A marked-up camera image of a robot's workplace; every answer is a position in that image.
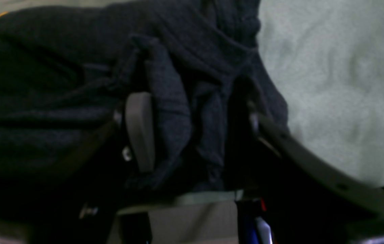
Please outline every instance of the light gray fabric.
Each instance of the light gray fabric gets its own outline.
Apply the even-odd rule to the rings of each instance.
[[[294,136],[384,186],[384,1],[262,0],[260,54]]]

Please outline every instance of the metal screw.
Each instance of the metal screw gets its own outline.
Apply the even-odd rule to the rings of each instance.
[[[125,146],[122,151],[123,159],[126,162],[129,162],[133,159],[132,152],[130,151],[130,148],[128,146]]]
[[[97,212],[99,212],[98,207],[88,207],[88,204],[85,203],[79,213],[79,219],[83,219],[90,216],[96,216]]]

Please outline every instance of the dark fabric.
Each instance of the dark fabric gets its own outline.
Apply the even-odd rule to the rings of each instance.
[[[286,128],[257,53],[258,0],[39,7],[0,18],[0,179],[58,161],[127,94],[154,97],[156,169],[128,189],[223,190],[234,82]]]

